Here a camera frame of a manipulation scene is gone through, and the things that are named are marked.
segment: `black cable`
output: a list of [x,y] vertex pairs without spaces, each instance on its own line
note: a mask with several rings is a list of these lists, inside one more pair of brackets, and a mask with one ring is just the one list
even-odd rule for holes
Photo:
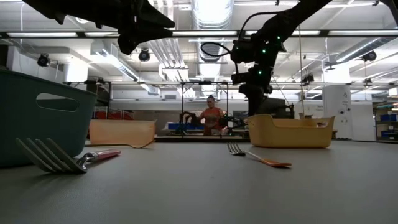
[[[238,40],[242,37],[243,29],[244,29],[244,27],[246,26],[246,24],[249,22],[249,20],[250,20],[251,18],[253,18],[253,17],[255,17],[255,16],[260,16],[260,15],[273,15],[273,14],[278,14],[278,13],[281,13],[281,12],[286,12],[286,11],[288,11],[288,10],[289,10],[289,9],[283,10],[283,11],[276,11],[276,12],[258,12],[258,13],[254,13],[253,15],[249,16],[249,17],[246,19],[246,21],[244,21],[243,26],[242,26],[241,30],[239,31]],[[213,54],[210,54],[210,53],[207,52],[205,49],[203,49],[203,47],[204,47],[205,45],[208,45],[208,44],[213,44],[213,45],[217,45],[217,46],[219,46],[219,47],[222,47],[224,50],[226,50],[226,52],[223,53],[223,54],[220,54],[220,55],[213,55]],[[205,53],[205,54],[207,54],[207,55],[209,55],[209,56],[212,56],[212,57],[222,57],[222,56],[225,56],[225,55],[228,55],[228,54],[231,54],[231,53],[232,53],[232,52],[230,51],[230,49],[228,49],[228,48],[225,47],[224,45],[219,44],[219,43],[216,43],[216,42],[204,42],[203,44],[201,44],[200,50],[201,50],[203,53]],[[234,62],[234,63],[235,63],[236,74],[239,74],[238,64],[237,64],[236,62]]]
[[243,26],[241,28],[241,31],[239,31],[239,35],[238,35],[238,40],[242,37],[242,33],[243,33],[243,29],[246,26],[246,24],[249,22],[249,20],[255,16],[260,16],[260,15],[273,15],[273,14],[278,14],[281,12],[287,12],[289,9],[283,10],[283,11],[276,11],[276,12],[258,12],[258,13],[254,13],[253,15],[249,16],[246,21],[244,21]]
[[[213,54],[207,52],[205,49],[203,49],[203,46],[208,45],[208,44],[213,44],[213,45],[222,47],[226,52],[223,53],[223,54],[220,54],[220,55],[213,55]],[[228,48],[225,47],[224,45],[219,44],[219,43],[216,43],[216,42],[204,42],[203,44],[201,44],[200,50],[201,50],[203,53],[205,53],[205,54],[207,54],[207,55],[209,55],[209,56],[212,56],[212,57],[222,57],[222,56],[225,56],[225,55],[228,55],[228,54],[231,54],[231,53],[232,53],[232,51],[231,51],[230,49],[228,49]],[[237,64],[236,62],[234,62],[234,63],[235,63],[235,71],[236,71],[236,74],[239,74],[238,64]]]

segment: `fork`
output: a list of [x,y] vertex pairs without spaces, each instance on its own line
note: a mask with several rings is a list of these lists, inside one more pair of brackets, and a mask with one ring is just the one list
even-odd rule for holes
[[238,144],[236,144],[236,142],[228,142],[227,146],[229,152],[233,156],[246,156],[246,154],[249,154],[250,156],[255,157],[260,162],[269,165],[271,167],[286,167],[292,165],[291,163],[288,162],[277,162],[277,161],[272,161],[270,159],[263,159],[252,152],[242,151],[241,148],[238,146]]
[[35,150],[32,150],[19,138],[16,139],[16,143],[22,149],[22,152],[24,152],[37,167],[51,173],[84,174],[87,172],[87,167],[85,166],[87,162],[100,161],[105,158],[117,156],[121,153],[119,150],[89,152],[75,162],[75,160],[68,156],[68,154],[52,139],[46,140],[52,145],[54,152],[40,139],[36,139],[34,142],[30,138],[26,139]]

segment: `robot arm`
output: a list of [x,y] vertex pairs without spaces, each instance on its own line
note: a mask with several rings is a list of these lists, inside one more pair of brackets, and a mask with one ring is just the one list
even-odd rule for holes
[[[380,0],[387,5],[398,23],[398,0]],[[250,39],[234,41],[231,60],[235,63],[255,62],[246,73],[231,76],[233,84],[244,83],[239,92],[249,101],[249,116],[256,114],[265,93],[271,94],[271,77],[280,51],[285,51],[287,40],[302,22],[327,5],[331,0],[301,0],[291,9],[281,11],[269,19]]]
[[63,24],[67,15],[116,28],[120,34],[120,51],[131,54],[138,44],[172,37],[164,28],[174,22],[149,4],[148,0],[24,0],[45,17]]

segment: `person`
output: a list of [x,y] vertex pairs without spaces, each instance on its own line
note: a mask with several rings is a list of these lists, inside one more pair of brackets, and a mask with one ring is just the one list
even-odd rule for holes
[[224,116],[223,110],[215,107],[216,100],[213,95],[207,98],[208,108],[201,113],[199,120],[205,119],[205,130],[203,135],[211,136],[221,133],[220,119]]

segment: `gray table surface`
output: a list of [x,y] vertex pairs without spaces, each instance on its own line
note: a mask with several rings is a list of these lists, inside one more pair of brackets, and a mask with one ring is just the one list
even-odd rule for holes
[[240,146],[293,167],[225,144],[158,143],[84,175],[0,169],[0,223],[398,223],[398,145]]

